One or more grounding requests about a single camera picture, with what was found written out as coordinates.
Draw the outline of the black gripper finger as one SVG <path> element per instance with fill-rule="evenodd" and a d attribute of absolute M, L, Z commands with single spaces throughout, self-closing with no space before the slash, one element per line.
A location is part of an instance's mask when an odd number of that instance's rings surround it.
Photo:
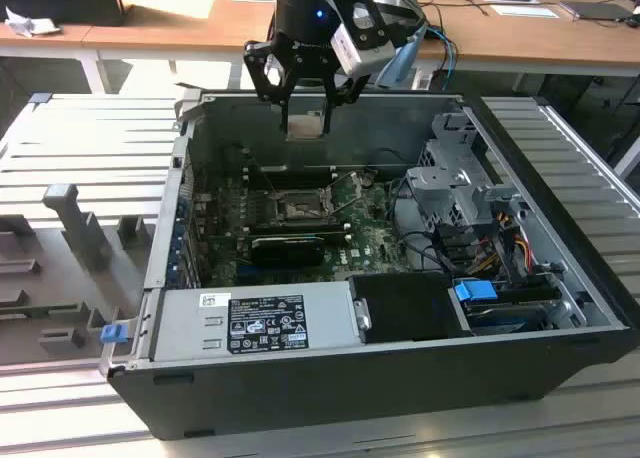
<path fill-rule="evenodd" d="M 322 131 L 324 134 L 328 134 L 330 132 L 333 109 L 344 104 L 355 103 L 367 85 L 370 75 L 364 75 L 357 79 L 348 78 L 340 86 L 335 84 L 334 78 L 335 75 L 330 72 L 322 75 L 322 83 L 325 90 L 325 100 L 322 113 Z"/>
<path fill-rule="evenodd" d="M 258 98 L 281 108 L 280 129 L 288 128 L 289 99 L 294 90 L 294 51 L 291 39 L 272 39 L 267 42 L 248 41 L 244 48 L 244 64 L 249 71 Z M 279 83 L 270 82 L 265 66 L 272 56 L 282 67 Z"/>

